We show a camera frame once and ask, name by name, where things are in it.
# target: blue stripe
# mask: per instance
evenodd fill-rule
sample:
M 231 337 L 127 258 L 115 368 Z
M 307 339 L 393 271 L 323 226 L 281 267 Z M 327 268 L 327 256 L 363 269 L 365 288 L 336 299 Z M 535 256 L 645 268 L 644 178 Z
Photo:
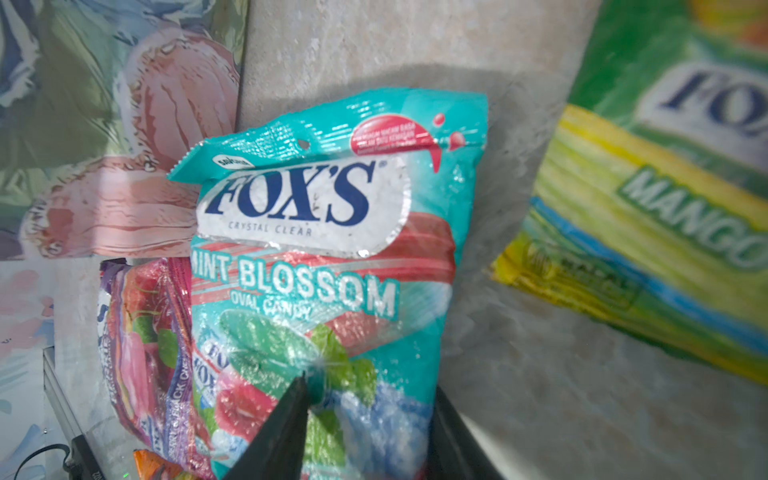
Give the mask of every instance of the blue stripe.
M 618 263 L 629 270 L 638 273 L 640 272 L 627 258 L 606 247 L 600 243 L 598 239 L 583 230 L 574 227 L 568 220 L 564 219 L 560 214 L 548 207 L 540 197 L 531 198 L 531 205 L 550 225 L 557 228 L 563 237 L 568 238 L 584 252 L 594 255 L 595 257 Z M 763 330 L 748 323 L 741 322 L 732 316 L 708 309 L 689 296 L 678 292 L 655 276 L 645 276 L 647 278 L 645 289 L 654 294 L 662 302 L 671 306 L 691 320 L 728 336 L 740 345 L 768 356 L 768 336 L 766 336 L 766 333 Z

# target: black tongs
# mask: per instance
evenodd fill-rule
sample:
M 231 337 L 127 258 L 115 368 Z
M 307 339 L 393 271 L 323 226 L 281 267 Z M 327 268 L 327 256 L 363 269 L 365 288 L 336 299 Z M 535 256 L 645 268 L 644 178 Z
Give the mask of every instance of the black tongs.
M 300 480 L 309 407 L 302 376 L 293 380 L 224 480 Z M 502 480 L 440 387 L 435 395 L 426 480 Z

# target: fox's candy bag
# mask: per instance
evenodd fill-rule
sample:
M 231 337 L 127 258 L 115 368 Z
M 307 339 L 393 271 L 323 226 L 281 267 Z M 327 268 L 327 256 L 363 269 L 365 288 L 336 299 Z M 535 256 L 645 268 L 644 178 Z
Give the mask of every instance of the fox's candy bag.
M 185 472 L 179 465 L 149 450 L 135 451 L 134 461 L 139 480 L 199 480 L 198 477 Z
M 158 455 L 209 478 L 194 444 L 190 262 L 101 263 L 98 349 L 123 427 Z
M 768 383 L 768 3 L 605 2 L 497 278 Z
M 217 477 L 303 373 L 305 478 L 422 474 L 487 109 L 370 91 L 207 140 L 171 172 L 203 184 L 194 405 Z

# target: yellow stripe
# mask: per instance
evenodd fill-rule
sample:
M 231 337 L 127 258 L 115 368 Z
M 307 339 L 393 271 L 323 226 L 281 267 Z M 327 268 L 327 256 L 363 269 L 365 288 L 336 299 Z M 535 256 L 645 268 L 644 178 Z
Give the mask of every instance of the yellow stripe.
M 578 136 L 637 168 L 650 165 L 695 194 L 746 218 L 758 230 L 768 230 L 768 202 L 701 170 L 672 151 L 637 137 L 610 121 L 575 105 L 568 105 L 558 129 Z

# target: black cable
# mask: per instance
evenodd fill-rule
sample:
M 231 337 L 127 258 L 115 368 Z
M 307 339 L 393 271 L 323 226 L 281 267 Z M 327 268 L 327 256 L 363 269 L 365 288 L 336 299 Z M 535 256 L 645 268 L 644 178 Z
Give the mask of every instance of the black cable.
M 64 450 L 64 460 L 61 462 L 61 468 L 63 468 L 65 472 L 69 473 L 70 468 L 67 466 L 67 457 L 69 456 L 69 445 L 65 445 L 63 443 L 55 443 L 53 445 L 48 445 L 47 447 L 43 447 L 42 449 L 35 450 L 31 454 L 29 454 L 29 457 L 25 458 L 24 461 L 16 469 L 16 473 L 15 475 L 13 475 L 13 480 L 16 480 L 16 477 L 18 477 L 18 473 L 22 470 L 22 467 L 26 462 L 29 462 L 34 457 L 40 455 L 41 453 L 45 453 L 48 450 Z

